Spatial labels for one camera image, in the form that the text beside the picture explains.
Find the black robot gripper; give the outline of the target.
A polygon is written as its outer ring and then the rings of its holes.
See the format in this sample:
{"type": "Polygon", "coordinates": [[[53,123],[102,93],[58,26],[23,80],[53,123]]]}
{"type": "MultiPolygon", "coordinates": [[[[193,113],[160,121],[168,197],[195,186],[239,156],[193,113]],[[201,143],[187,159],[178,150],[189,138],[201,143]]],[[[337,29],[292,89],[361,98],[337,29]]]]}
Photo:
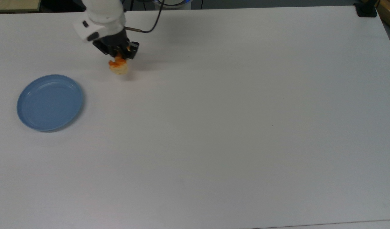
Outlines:
{"type": "Polygon", "coordinates": [[[139,43],[132,42],[127,36],[127,27],[114,35],[100,36],[98,32],[92,34],[92,43],[105,55],[112,58],[120,57],[124,60],[133,59],[138,52],[139,43]]]}

